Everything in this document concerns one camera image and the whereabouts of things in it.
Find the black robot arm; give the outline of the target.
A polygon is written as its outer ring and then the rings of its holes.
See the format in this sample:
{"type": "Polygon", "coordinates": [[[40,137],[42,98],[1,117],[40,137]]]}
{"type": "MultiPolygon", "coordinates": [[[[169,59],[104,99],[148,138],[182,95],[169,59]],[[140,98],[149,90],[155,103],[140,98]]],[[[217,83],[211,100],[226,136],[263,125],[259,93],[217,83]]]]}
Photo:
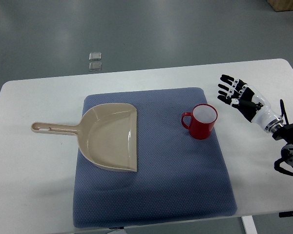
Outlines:
{"type": "Polygon", "coordinates": [[[293,123],[288,121],[284,101],[280,100],[281,120],[270,128],[275,140],[284,140],[286,145],[282,147],[281,158],[274,162],[274,169],[282,174],[293,176],[293,123]]]}

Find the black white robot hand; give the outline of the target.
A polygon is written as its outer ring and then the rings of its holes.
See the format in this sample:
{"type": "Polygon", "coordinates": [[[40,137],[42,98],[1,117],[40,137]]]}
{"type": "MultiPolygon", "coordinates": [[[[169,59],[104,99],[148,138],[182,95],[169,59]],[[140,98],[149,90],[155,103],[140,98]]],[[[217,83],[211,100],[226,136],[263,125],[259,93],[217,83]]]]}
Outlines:
{"type": "Polygon", "coordinates": [[[218,99],[237,109],[244,118],[258,124],[265,132],[274,133],[283,127],[283,119],[253,86],[228,75],[220,77],[218,99]]]}

